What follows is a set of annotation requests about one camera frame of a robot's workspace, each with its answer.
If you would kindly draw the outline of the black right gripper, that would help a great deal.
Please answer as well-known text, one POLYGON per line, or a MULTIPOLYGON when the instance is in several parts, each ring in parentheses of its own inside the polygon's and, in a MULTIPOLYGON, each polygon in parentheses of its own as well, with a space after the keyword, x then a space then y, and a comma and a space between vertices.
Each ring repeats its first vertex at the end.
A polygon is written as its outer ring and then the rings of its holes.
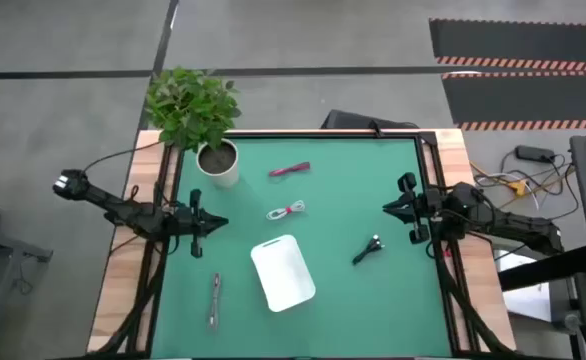
POLYGON ((429 226, 422 222, 423 218, 435 216, 442 208, 442 194, 438 187, 429 185, 422 193, 416 193, 415 175, 407 172, 398 180, 402 195, 397 200, 383 206, 383 211, 403 223, 411 223, 410 242, 414 245, 430 240, 429 226))

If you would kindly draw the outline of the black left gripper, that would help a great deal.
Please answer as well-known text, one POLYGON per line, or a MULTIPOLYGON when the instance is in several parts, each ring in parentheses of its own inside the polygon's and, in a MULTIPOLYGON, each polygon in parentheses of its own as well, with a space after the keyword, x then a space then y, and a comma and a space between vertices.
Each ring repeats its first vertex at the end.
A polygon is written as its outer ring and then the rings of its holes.
POLYGON ((199 242, 202 233, 211 233, 229 223, 225 217, 201 212, 200 216, 201 191, 194 189, 189 195, 189 204, 180 205, 174 211, 173 235, 191 235, 190 254, 194 258, 201 258, 203 250, 199 242))

